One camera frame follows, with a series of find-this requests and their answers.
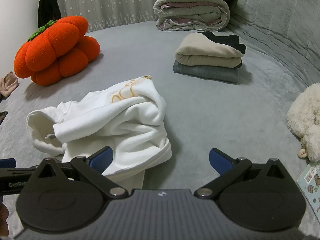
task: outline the orange pumpkin pillow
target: orange pumpkin pillow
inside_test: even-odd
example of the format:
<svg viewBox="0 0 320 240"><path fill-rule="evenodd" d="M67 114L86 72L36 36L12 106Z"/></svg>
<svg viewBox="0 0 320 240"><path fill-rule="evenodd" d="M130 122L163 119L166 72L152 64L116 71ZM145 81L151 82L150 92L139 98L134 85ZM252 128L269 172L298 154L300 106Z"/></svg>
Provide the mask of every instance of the orange pumpkin pillow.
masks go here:
<svg viewBox="0 0 320 240"><path fill-rule="evenodd" d="M15 74L46 86L82 71L100 53L97 41L84 37L87 29L88 21L81 16L50 21L18 50Z"/></svg>

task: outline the quilted headboard cover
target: quilted headboard cover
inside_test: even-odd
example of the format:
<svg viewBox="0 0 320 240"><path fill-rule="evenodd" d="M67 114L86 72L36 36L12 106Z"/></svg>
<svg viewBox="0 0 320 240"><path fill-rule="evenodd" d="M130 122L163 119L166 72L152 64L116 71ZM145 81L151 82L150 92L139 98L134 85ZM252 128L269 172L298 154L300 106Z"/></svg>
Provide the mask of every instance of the quilted headboard cover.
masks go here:
<svg viewBox="0 0 320 240"><path fill-rule="evenodd" d="M319 9L320 0L238 0L228 28L309 86L320 82Z"/></svg>

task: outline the white wall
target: white wall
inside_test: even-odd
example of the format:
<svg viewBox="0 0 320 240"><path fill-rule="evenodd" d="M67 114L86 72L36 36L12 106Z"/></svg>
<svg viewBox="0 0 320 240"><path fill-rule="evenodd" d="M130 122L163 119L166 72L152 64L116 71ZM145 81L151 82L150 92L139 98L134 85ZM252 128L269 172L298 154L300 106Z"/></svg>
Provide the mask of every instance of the white wall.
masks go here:
<svg viewBox="0 0 320 240"><path fill-rule="evenodd" d="M0 77L13 71L20 46L38 30L39 0L0 0Z"/></svg>

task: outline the bed surface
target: bed surface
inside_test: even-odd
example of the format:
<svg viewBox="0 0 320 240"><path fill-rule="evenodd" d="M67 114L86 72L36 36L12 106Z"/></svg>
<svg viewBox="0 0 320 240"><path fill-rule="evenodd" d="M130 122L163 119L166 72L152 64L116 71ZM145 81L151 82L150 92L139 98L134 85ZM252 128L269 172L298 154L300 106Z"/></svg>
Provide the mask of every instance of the bed surface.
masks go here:
<svg viewBox="0 0 320 240"><path fill-rule="evenodd" d="M0 111L9 112L0 126L0 157L15 158L18 167L39 164L46 157L33 148L27 136L25 120L29 112L69 100L79 101L90 91L151 75L167 104L164 123L173 157L146 171L145 188L194 191L206 184L218 176L208 162L213 147L256 163L278 157L296 179L307 164L297 157L300 143L284 119L305 85L245 40L241 40L247 50L239 85L176 74L172 70L174 52L189 33L158 31L155 22L90 33L100 43L101 54L84 71L49 87L39 87L30 79L20 80L19 87L0 103ZM219 33L231 34L228 30ZM4 199L10 210L12 236L21 230L15 200L16 196ZM309 206L300 228L306 234L320 231Z"/></svg>

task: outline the beige folded garment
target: beige folded garment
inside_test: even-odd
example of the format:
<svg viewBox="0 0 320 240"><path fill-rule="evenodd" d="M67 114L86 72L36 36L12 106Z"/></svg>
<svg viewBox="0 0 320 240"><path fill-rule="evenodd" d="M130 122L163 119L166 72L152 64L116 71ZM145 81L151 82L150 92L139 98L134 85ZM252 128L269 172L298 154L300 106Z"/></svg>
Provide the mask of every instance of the beige folded garment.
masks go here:
<svg viewBox="0 0 320 240"><path fill-rule="evenodd" d="M229 68L238 66L243 56L239 50L232 46L213 42L202 33L191 33L186 36L175 53L176 60L184 65Z"/></svg>
<svg viewBox="0 0 320 240"><path fill-rule="evenodd" d="M9 72L4 78L0 78L0 94L7 98L18 85L16 75Z"/></svg>

